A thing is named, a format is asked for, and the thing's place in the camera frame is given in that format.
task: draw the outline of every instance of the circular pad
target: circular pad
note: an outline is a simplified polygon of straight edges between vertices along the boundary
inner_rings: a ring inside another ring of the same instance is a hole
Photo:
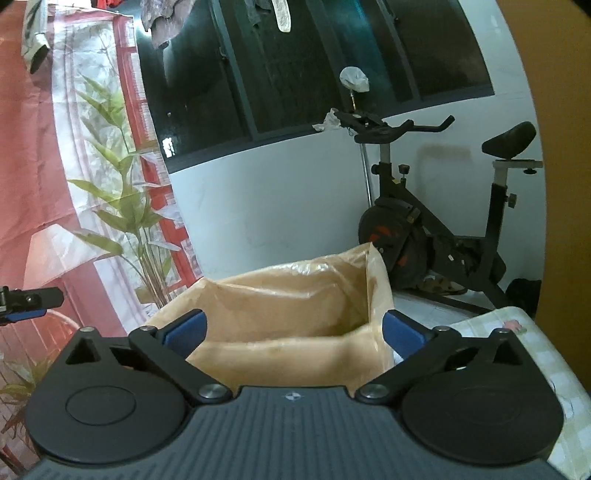
[[[436,374],[404,397],[402,418],[432,451],[464,463],[504,466],[547,456],[562,430],[556,396],[490,365]]]
[[[25,411],[28,433],[45,455],[94,465],[124,462],[179,430],[185,402],[169,382],[103,362],[65,369],[39,384]]]
[[[76,421],[95,426],[122,421],[134,410],[133,393],[119,387],[85,388],[73,394],[66,403],[66,411]]]

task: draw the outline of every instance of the white wall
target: white wall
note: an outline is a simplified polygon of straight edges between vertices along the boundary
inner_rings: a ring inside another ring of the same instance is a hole
[[[493,0],[460,0],[489,69],[495,96],[440,105],[388,119],[456,122],[441,134],[407,134],[392,162],[411,166],[408,187],[458,235],[483,235],[492,157],[480,145],[535,111],[511,34]],[[378,149],[368,146],[371,163]],[[541,158],[539,138],[522,158]],[[206,276],[223,278],[281,262],[337,253],[357,243],[366,208],[358,145],[344,130],[229,155],[171,175]],[[507,209],[501,256],[506,281],[541,278],[545,240],[544,173],[509,174],[517,207]]]

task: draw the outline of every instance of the bike seat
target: bike seat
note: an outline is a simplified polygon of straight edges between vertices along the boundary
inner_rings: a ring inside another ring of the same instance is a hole
[[[509,160],[529,147],[535,135],[536,131],[533,124],[523,122],[484,142],[482,152],[493,157]]]

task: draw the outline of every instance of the bike handlebar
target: bike handlebar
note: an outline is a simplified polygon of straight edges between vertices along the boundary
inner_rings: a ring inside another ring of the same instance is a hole
[[[354,115],[337,111],[335,115],[343,127],[352,128],[357,133],[355,142],[361,144],[389,144],[407,132],[443,132],[456,120],[450,115],[441,125],[415,125],[414,121],[406,120],[398,127],[391,127],[381,118],[370,113]]]
[[[441,125],[437,127],[431,127],[428,125],[414,125],[411,132],[432,132],[438,134],[439,132],[443,132],[447,127],[449,127],[456,119],[453,115],[448,116]]]

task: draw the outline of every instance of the adjustment knob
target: adjustment knob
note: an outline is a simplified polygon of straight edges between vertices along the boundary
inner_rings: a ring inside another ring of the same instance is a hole
[[[511,193],[507,197],[507,205],[509,208],[515,208],[515,204],[517,203],[517,195],[515,193]]]

